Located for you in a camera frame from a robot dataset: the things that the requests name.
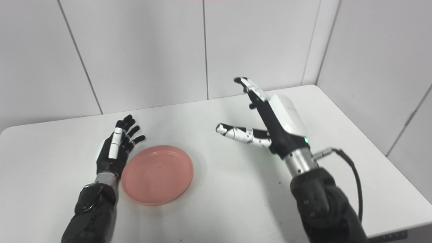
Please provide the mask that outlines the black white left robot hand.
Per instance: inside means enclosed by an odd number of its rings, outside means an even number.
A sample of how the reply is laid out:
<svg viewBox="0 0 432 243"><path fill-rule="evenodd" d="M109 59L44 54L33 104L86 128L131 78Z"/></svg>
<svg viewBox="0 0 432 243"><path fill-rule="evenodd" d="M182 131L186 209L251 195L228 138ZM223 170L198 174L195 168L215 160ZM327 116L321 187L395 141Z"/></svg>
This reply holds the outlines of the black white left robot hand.
<svg viewBox="0 0 432 243"><path fill-rule="evenodd" d="M143 142L145 135L134 135L140 131L136 120L132 115L127 115L118 120L112 134L103 142L96 160L96 173L109 172L117 178L121 178L130 152L134 147Z"/></svg>

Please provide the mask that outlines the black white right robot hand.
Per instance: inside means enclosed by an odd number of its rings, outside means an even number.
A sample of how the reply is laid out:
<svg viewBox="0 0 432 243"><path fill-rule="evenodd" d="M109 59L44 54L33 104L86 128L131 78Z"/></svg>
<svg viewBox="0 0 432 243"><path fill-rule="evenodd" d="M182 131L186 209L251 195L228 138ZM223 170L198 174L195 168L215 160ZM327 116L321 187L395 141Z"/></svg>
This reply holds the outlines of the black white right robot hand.
<svg viewBox="0 0 432 243"><path fill-rule="evenodd" d="M266 130L219 123L215 129L217 133L245 144L268 148L282 159L297 149L310 149L304 123L290 99L268 96L247 77L236 77L234 82L242 86L251 101L249 108L258 111Z"/></svg>

